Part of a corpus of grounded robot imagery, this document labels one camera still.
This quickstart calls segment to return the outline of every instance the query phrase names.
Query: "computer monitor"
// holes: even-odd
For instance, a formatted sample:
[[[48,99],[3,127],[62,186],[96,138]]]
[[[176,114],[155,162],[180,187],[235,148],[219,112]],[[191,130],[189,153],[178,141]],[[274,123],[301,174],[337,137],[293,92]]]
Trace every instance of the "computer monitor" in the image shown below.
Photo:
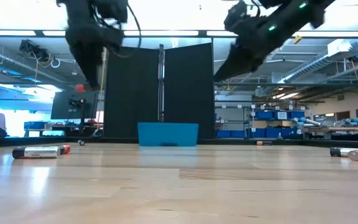
[[[85,100],[84,111],[80,107],[70,106],[70,102]],[[97,91],[63,91],[55,94],[51,119],[89,119],[96,117]]]

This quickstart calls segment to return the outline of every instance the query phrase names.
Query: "wooden floor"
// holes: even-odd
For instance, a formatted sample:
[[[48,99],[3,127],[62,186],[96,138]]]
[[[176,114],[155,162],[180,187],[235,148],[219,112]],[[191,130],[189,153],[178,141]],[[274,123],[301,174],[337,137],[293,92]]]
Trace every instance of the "wooden floor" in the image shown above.
[[[358,162],[300,146],[0,148],[0,223],[358,223]]]

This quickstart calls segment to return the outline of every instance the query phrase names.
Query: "red ball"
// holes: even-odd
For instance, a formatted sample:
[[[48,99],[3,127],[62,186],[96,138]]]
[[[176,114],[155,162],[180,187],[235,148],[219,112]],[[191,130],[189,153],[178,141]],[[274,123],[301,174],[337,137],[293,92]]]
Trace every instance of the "red ball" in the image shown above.
[[[85,91],[85,86],[84,85],[75,85],[75,91],[77,91],[78,93],[82,93]]]

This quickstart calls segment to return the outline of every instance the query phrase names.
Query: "green led light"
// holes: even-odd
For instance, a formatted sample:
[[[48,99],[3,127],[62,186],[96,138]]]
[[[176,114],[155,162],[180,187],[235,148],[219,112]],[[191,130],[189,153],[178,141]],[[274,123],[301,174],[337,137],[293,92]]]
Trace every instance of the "green led light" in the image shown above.
[[[275,26],[275,25],[272,25],[271,27],[268,28],[269,31],[272,31],[272,30],[274,30],[274,29],[276,29],[276,26]]]
[[[305,6],[307,6],[308,5],[308,2],[304,2],[304,3],[302,3],[300,6],[299,6],[299,8],[300,9],[303,9]]]

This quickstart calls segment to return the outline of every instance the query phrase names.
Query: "black room divider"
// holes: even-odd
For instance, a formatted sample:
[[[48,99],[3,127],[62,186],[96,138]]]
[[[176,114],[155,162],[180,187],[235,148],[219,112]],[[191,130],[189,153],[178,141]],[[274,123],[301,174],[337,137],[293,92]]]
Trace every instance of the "black room divider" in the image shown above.
[[[133,48],[120,53],[129,54]],[[137,49],[129,58],[110,53],[104,136],[137,138],[138,122],[158,121],[158,50]]]
[[[198,123],[199,139],[213,139],[212,44],[165,51],[164,122]]]

